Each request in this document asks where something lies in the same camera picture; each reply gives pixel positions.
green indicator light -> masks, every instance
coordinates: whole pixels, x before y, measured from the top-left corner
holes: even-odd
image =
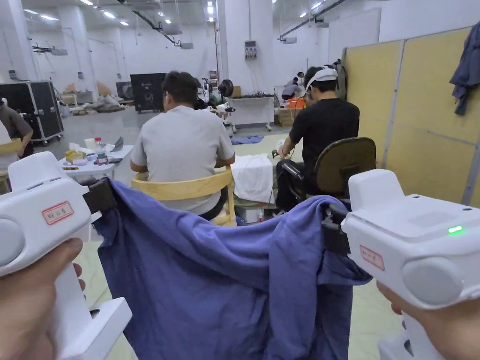
[[[449,228],[449,229],[448,229],[448,232],[449,232],[450,234],[455,234],[456,232],[459,232],[459,231],[462,231],[462,230],[463,230],[463,227],[461,227],[461,226],[455,226],[455,227],[453,227],[453,228]]]

hand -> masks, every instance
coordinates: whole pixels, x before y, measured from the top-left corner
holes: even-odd
[[[280,157],[281,157],[282,159],[285,159],[285,158],[287,157],[287,155],[288,155],[288,154],[285,154],[285,153],[283,152],[283,146],[281,146],[281,147],[278,149],[278,154],[280,155]]]
[[[416,319],[433,346],[446,360],[475,360],[480,354],[480,299],[465,301],[440,310],[418,309],[392,290],[377,283],[397,314]]]
[[[82,249],[70,239],[31,266],[0,277],[0,359],[53,360],[47,335],[55,304],[55,280]],[[82,269],[75,265],[77,276]],[[82,289],[85,283],[80,281]]]

black t-shirt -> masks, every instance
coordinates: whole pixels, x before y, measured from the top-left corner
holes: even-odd
[[[290,139],[294,144],[303,138],[305,170],[313,174],[322,151],[335,141],[357,137],[360,110],[341,99],[324,99],[300,111],[293,121]]]

orange bin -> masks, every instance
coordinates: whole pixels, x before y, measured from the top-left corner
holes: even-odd
[[[303,109],[305,107],[305,99],[301,97],[300,99],[290,99],[288,100],[289,109]]]

man's hair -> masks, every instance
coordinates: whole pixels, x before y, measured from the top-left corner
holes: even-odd
[[[168,92],[176,103],[195,105],[197,102],[197,81],[188,72],[172,71],[162,84],[163,92]]]
[[[324,67],[333,69],[333,66],[331,65],[325,65]],[[305,78],[303,79],[303,83],[305,87],[307,87],[310,80],[321,69],[322,69],[321,67],[312,66],[307,70],[307,73],[305,74]],[[337,80],[314,81],[311,86],[316,87],[321,93],[326,93],[327,91],[335,91],[337,88]]]

